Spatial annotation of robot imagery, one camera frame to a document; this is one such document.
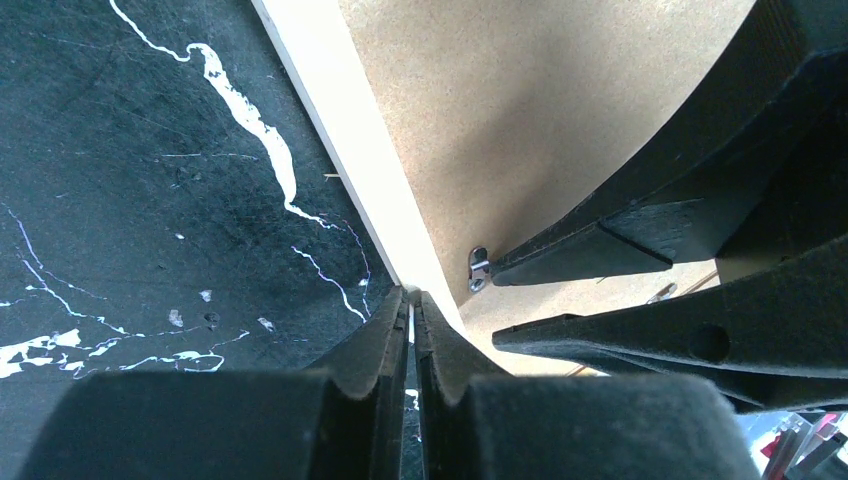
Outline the brown cardboard backing board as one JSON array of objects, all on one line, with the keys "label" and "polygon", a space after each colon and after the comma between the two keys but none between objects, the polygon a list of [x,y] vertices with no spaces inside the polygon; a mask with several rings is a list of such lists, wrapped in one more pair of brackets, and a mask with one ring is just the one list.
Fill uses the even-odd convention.
[{"label": "brown cardboard backing board", "polygon": [[493,332],[718,284],[712,261],[660,273],[468,288],[563,217],[671,117],[748,1],[343,1],[339,5],[471,342],[517,375],[581,375],[496,350]]}]

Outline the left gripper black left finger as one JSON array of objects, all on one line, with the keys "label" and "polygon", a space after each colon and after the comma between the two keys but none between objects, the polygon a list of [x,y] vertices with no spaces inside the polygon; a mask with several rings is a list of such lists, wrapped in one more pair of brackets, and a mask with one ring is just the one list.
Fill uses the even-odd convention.
[{"label": "left gripper black left finger", "polygon": [[407,291],[299,371],[100,374],[62,398],[23,479],[396,479]]}]

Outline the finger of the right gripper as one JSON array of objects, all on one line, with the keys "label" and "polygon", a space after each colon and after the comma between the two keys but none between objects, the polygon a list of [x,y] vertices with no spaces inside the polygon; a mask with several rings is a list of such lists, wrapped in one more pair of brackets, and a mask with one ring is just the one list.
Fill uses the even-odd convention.
[{"label": "finger of the right gripper", "polygon": [[691,95],[562,219],[495,260],[530,286],[713,258],[847,87],[843,1],[758,1]]},{"label": "finger of the right gripper", "polygon": [[607,374],[688,374],[741,412],[847,405],[847,241],[671,300],[564,314],[492,336],[504,352]]}]

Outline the wooden picture frame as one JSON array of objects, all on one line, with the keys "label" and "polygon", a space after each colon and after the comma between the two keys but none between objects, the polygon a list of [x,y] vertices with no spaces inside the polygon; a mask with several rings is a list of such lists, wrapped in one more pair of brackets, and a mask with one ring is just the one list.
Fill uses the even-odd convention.
[{"label": "wooden picture frame", "polygon": [[254,7],[392,279],[428,292],[449,325],[466,329],[335,1]]}]

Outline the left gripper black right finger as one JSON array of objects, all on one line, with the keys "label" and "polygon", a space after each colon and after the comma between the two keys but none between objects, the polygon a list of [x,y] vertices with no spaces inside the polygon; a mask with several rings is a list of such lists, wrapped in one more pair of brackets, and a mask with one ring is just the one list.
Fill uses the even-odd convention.
[{"label": "left gripper black right finger", "polygon": [[429,479],[755,479],[730,404],[676,375],[506,372],[414,303],[424,473]]}]

